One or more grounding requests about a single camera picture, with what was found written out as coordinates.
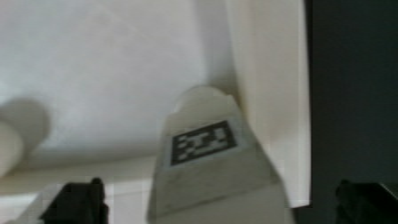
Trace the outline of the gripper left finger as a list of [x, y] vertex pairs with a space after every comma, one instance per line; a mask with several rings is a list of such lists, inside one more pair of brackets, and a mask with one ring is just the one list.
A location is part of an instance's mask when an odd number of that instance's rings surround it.
[[10, 224], [108, 224], [101, 179], [69, 182], [45, 189]]

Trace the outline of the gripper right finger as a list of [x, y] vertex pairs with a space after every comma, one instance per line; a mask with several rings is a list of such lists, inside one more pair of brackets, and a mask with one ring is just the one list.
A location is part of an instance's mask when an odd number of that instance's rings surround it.
[[398, 183], [342, 180], [335, 200], [335, 224], [398, 224]]

